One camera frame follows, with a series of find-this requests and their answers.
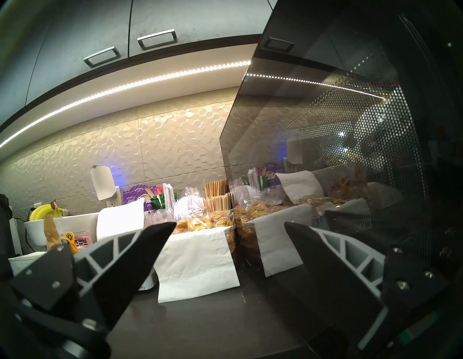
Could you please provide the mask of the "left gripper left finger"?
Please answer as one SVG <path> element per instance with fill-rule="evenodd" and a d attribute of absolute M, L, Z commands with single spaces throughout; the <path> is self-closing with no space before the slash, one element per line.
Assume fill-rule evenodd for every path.
<path fill-rule="evenodd" d="M 73 254 L 61 244 L 9 281 L 20 302 L 70 322 L 112 330 L 150 276 L 176 222 L 114 235 Z"/>

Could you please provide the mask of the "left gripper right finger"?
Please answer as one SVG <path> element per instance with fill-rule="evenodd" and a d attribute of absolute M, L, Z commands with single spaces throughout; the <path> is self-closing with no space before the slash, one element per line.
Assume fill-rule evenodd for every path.
<path fill-rule="evenodd" d="M 343 234 L 285 222 L 322 311 L 357 351 L 410 345 L 439 320 L 449 281 L 402 246 L 384 252 Z"/>

